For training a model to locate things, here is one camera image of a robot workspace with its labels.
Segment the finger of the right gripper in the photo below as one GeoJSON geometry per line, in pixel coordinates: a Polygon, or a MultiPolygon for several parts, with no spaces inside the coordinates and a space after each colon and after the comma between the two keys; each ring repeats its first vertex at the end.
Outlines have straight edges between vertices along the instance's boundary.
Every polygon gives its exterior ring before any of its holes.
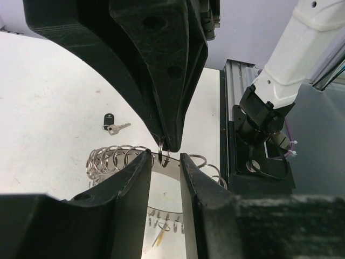
{"type": "Polygon", "coordinates": [[[187,89],[206,58],[199,1],[110,1],[111,17],[134,43],[153,81],[165,149],[181,148],[187,89]]]}
{"type": "Polygon", "coordinates": [[[109,14],[109,1],[24,1],[29,29],[76,55],[116,89],[158,144],[163,137],[152,82],[134,44],[109,14]]]}

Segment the black tag key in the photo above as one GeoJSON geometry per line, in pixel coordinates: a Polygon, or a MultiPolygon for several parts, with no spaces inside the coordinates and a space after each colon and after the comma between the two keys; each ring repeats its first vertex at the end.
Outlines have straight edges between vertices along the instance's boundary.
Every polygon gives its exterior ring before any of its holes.
{"type": "Polygon", "coordinates": [[[116,125],[114,115],[111,113],[106,113],[103,117],[102,129],[107,131],[110,135],[116,135],[120,130],[129,127],[131,123],[126,123],[122,125],[116,125]]]}

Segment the yellow tag key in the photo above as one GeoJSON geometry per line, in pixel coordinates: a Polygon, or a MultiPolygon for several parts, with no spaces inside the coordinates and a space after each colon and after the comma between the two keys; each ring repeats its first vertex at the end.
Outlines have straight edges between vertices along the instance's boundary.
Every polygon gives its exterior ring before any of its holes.
{"type": "Polygon", "coordinates": [[[161,230],[158,233],[158,235],[156,236],[154,242],[152,243],[152,245],[151,245],[152,247],[159,246],[163,240],[164,234],[171,230],[171,228],[169,227],[169,223],[167,221],[159,222],[158,226],[161,228],[161,230]]]}

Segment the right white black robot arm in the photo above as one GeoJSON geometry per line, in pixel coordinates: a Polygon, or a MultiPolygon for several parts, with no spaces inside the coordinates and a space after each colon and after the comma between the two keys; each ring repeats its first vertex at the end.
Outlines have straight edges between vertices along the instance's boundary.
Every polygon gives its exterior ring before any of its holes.
{"type": "MultiPolygon", "coordinates": [[[[165,151],[181,148],[187,109],[220,23],[219,1],[24,1],[34,33],[105,78],[165,151]]],[[[344,1],[299,1],[261,74],[245,91],[242,138],[282,128],[299,87],[344,27],[344,1]]]]}

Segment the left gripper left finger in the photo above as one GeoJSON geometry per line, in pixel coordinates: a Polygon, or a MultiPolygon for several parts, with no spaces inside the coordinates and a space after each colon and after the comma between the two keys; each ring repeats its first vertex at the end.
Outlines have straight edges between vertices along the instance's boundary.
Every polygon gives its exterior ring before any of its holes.
{"type": "Polygon", "coordinates": [[[151,153],[73,199],[1,196],[1,258],[140,258],[151,153]]]}

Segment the white disc wire keyring holder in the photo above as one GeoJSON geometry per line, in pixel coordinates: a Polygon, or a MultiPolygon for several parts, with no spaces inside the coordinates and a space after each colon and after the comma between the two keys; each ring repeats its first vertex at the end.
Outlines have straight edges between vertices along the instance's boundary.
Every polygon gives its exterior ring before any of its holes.
{"type": "MultiPolygon", "coordinates": [[[[145,150],[147,148],[140,145],[111,145],[92,150],[86,160],[89,186],[95,187],[126,168],[145,150]]],[[[167,221],[171,228],[168,233],[184,234],[180,181],[179,159],[153,152],[147,226],[160,228],[158,223],[167,221]]]]}

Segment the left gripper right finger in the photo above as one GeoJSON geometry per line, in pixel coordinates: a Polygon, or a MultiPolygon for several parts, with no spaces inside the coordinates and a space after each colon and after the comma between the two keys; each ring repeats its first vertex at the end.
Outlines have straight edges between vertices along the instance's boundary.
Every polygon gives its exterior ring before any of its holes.
{"type": "Polygon", "coordinates": [[[187,258],[344,258],[344,198],[236,195],[185,153],[180,184],[187,258]]]}

